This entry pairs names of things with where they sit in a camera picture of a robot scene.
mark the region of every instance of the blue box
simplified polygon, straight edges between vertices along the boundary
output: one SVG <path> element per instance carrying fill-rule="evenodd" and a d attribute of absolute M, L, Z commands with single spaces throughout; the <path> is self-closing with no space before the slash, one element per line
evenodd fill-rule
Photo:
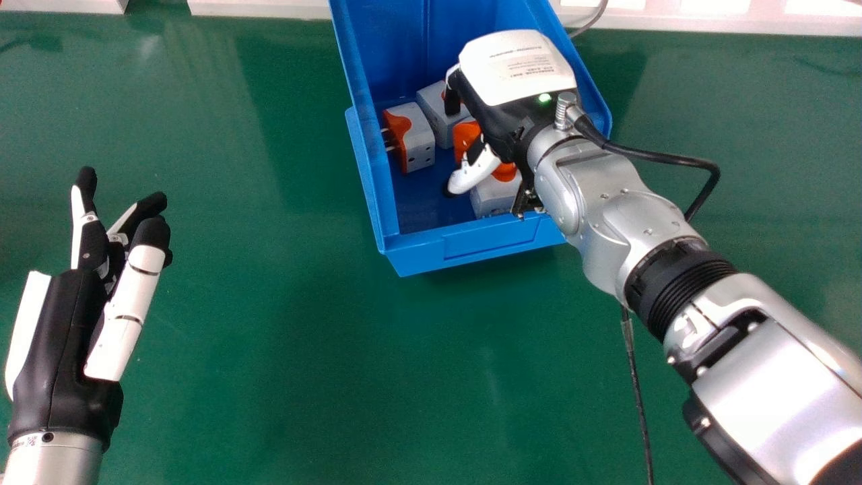
<path fill-rule="evenodd" d="M 330 0 L 329 6 L 353 99 L 345 116 L 374 238 L 397 273 L 425 273 L 564 243 L 546 214 L 476 220 L 469 197 L 442 195 L 456 168 L 451 149 L 437 148 L 433 167 L 402 175 L 380 135 L 382 110 L 414 101 L 416 91 L 443 79 L 468 41 L 512 28 L 535 28 L 551 39 L 572 64 L 593 123 L 609 135 L 608 106 L 547 1 Z"/>

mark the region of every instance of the gray cable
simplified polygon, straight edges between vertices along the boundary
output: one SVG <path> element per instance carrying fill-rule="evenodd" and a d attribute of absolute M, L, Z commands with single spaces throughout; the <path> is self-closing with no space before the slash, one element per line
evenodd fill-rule
<path fill-rule="evenodd" d="M 626 355 L 628 356 L 628 371 L 632 375 L 632 388 L 634 389 L 634 405 L 638 408 L 638 420 L 640 421 L 640 436 L 644 442 L 644 461 L 646 462 L 646 483 L 654 484 L 653 478 L 653 451 L 649 444 L 649 430 L 647 429 L 647 416 L 644 412 L 644 401 L 640 397 L 640 379 L 638 379 L 638 368 L 634 363 L 634 329 L 632 318 L 628 309 L 620 305 L 622 309 L 622 336 L 626 341 Z"/>
<path fill-rule="evenodd" d="M 579 27 L 578 30 L 575 30 L 574 32 L 569 34 L 569 38 L 574 39 L 575 37 L 583 34 L 587 30 L 589 30 L 590 27 L 592 27 L 594 23 L 598 22 L 598 19 L 602 18 L 602 14 L 604 14 L 604 10 L 608 8 L 608 1 L 609 0 L 601 0 L 601 2 L 598 3 L 598 8 L 596 10 L 596 14 L 590 19 L 589 22 L 585 23 L 583 26 Z"/>

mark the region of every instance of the screw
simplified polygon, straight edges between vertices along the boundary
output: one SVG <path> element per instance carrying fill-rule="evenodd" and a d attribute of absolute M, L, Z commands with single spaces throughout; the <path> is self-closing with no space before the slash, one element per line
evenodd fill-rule
<path fill-rule="evenodd" d="M 564 131 L 572 128 L 572 124 L 565 117 L 565 110 L 578 102 L 578 97 L 571 91 L 563 91 L 557 96 L 557 112 L 553 119 L 553 127 Z"/>

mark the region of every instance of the green tabletop surface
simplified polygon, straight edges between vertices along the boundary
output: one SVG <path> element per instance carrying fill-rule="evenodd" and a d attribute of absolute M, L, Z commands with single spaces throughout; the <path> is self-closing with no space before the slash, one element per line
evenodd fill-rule
<path fill-rule="evenodd" d="M 718 162 L 698 231 L 858 352 L 862 42 L 576 44 L 612 138 Z M 329 22 L 0 13 L 0 354 L 27 271 L 69 264 L 69 187 L 92 165 L 106 221 L 167 193 L 175 255 L 101 483 L 645 483 L 619 307 L 578 252 L 397 277 L 349 106 Z M 637 166 L 681 205 L 705 179 Z M 660 344 L 635 340 L 657 483 L 730 483 Z"/>

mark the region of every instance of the robotic hand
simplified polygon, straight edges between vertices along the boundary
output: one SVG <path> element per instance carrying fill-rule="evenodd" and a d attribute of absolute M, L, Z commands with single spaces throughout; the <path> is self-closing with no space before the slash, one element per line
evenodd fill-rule
<path fill-rule="evenodd" d="M 688 224 L 717 182 L 714 164 L 609 142 L 584 113 L 572 68 L 534 30 L 468 42 L 446 81 L 447 114 L 463 101 L 478 142 L 521 170 L 513 213 L 547 211 L 587 279 L 663 343 L 690 386 L 686 422 L 736 482 L 862 482 L 862 363 Z M 631 156 L 714 177 L 684 215 L 643 184 Z M 462 165 L 450 187 L 480 168 Z"/>
<path fill-rule="evenodd" d="M 171 230 L 156 192 L 107 231 L 93 204 L 96 172 L 72 186 L 72 266 L 31 272 L 6 362 L 12 399 L 5 485 L 90 485 L 120 420 L 119 380 L 159 273 L 171 263 Z"/>

